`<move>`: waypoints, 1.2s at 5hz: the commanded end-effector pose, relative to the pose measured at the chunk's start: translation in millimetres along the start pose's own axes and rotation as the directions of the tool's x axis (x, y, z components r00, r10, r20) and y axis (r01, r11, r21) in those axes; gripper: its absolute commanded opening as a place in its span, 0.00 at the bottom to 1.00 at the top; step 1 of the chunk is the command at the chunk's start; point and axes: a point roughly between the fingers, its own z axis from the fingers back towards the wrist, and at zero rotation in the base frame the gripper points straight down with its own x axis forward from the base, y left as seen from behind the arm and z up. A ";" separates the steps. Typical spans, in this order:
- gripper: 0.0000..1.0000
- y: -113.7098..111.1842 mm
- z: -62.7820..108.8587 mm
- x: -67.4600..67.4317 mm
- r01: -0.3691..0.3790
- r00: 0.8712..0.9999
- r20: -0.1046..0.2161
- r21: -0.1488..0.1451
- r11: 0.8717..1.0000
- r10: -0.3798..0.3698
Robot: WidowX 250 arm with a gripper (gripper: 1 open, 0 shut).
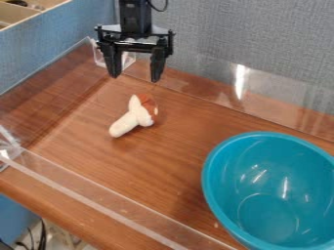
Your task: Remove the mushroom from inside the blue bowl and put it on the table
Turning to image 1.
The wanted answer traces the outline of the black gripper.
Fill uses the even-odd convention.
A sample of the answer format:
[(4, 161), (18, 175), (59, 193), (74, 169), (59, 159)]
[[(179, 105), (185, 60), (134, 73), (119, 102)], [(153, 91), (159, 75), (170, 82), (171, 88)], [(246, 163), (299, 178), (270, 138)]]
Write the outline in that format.
[(95, 31), (98, 49), (103, 53), (111, 77), (116, 78), (122, 74), (123, 52), (150, 53), (151, 81), (158, 82), (165, 70), (166, 59), (174, 54), (174, 31), (153, 25), (146, 33), (124, 32), (119, 24), (99, 24)]

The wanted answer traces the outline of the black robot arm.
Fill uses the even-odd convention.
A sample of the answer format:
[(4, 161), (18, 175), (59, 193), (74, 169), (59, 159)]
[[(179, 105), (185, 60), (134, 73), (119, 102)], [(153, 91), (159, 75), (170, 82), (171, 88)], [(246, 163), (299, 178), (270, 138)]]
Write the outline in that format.
[(122, 57), (126, 52), (147, 53), (150, 77), (158, 82), (165, 70), (166, 59), (174, 54), (171, 29), (153, 24), (151, 10), (165, 12), (169, 4), (158, 9), (150, 0), (119, 0), (120, 23), (95, 27), (96, 45), (103, 54), (110, 75), (116, 78), (123, 71)]

